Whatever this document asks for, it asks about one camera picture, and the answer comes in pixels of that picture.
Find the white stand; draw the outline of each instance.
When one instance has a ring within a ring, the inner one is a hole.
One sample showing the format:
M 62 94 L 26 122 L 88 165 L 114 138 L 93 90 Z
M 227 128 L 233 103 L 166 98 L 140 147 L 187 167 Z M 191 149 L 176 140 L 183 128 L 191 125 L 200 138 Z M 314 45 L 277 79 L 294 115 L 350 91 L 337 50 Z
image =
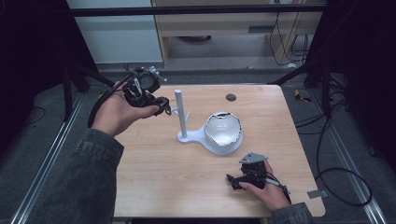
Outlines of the white stand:
M 210 152 L 219 156 L 229 155 L 241 146 L 243 139 L 242 133 L 236 142 L 228 146 L 222 147 L 214 146 L 211 142 L 209 142 L 210 140 L 205 137 L 205 125 L 203 125 L 200 129 L 196 131 L 188 131 L 186 123 L 190 112 L 187 114 L 186 117 L 184 116 L 184 106 L 181 96 L 181 90 L 175 90 L 175 95 L 177 101 L 177 108 L 173 108 L 172 111 L 174 111 L 179 117 L 181 131 L 177 134 L 177 139 L 180 143 L 199 143 Z

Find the jacket sleeve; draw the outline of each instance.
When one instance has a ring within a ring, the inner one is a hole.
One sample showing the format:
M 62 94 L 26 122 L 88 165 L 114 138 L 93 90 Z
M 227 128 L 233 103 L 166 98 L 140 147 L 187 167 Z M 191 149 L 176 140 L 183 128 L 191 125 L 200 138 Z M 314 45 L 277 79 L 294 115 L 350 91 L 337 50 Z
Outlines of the jacket sleeve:
M 311 213 L 305 203 L 297 203 L 272 213 L 276 224 L 314 223 Z
M 32 223 L 108 223 L 114 215 L 122 152 L 113 137 L 89 129 L 55 188 L 29 218 Z

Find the white bowl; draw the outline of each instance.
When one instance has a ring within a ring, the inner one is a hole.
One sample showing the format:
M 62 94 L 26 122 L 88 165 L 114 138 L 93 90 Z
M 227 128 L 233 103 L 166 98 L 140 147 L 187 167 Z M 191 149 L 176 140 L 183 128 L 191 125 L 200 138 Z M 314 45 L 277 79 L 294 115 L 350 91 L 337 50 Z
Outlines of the white bowl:
M 227 147 L 241 137 L 242 127 L 239 119 L 228 112 L 218 112 L 209 117 L 205 124 L 207 141 L 215 147 Z

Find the wall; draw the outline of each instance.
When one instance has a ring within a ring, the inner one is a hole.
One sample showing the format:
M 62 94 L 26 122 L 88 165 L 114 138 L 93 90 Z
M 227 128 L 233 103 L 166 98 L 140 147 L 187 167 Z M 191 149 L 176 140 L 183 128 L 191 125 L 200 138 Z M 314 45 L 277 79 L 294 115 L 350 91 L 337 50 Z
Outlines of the wall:
M 149 0 L 67 0 L 67 3 L 71 8 L 151 7 Z M 99 65 L 163 62 L 153 16 L 81 17 L 76 21 Z

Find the table top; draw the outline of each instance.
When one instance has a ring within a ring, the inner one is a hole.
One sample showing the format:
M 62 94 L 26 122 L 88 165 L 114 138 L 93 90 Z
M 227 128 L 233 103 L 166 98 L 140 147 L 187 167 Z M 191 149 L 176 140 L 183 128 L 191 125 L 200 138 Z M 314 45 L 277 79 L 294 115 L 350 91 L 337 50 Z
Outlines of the table top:
M 234 153 L 218 156 L 200 144 L 181 144 L 175 113 L 138 120 L 116 137 L 125 149 L 117 172 L 115 217 L 269 217 L 257 197 L 233 190 L 226 179 L 242 175 L 239 160 L 249 152 L 268 156 L 293 203 L 305 202 L 314 217 L 324 215 L 322 200 L 307 195 L 317 185 L 279 86 L 162 86 L 154 95 L 177 107 L 175 90 L 182 92 L 185 113 L 191 112 L 188 130 L 227 111 L 240 119 L 243 143 Z M 226 99 L 229 93 L 235 101 Z

